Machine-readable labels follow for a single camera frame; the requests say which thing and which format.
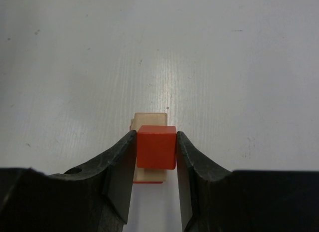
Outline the long natural wood block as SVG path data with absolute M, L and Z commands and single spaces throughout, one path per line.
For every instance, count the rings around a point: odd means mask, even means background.
M 135 113 L 135 130 L 138 131 L 143 125 L 166 126 L 166 113 Z M 167 180 L 167 170 L 163 169 L 144 169 L 135 166 L 133 181 L 165 182 Z

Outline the natural wood cube red N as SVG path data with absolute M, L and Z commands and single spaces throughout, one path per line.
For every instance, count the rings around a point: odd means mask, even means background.
M 130 130 L 135 130 L 134 119 L 131 119 Z

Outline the plain red wood block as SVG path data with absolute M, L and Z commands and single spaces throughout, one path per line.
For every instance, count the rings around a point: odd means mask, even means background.
M 175 126 L 141 126 L 137 132 L 137 167 L 175 169 L 176 140 Z

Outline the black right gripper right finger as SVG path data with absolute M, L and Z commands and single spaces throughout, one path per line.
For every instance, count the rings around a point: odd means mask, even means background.
M 177 133 L 177 177 L 185 232 L 316 232 L 317 171 L 229 171 Z

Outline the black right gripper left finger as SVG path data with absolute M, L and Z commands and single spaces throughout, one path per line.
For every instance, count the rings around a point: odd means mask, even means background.
M 132 130 L 63 174 L 1 168 L 3 232 L 120 232 L 128 221 L 137 155 Z

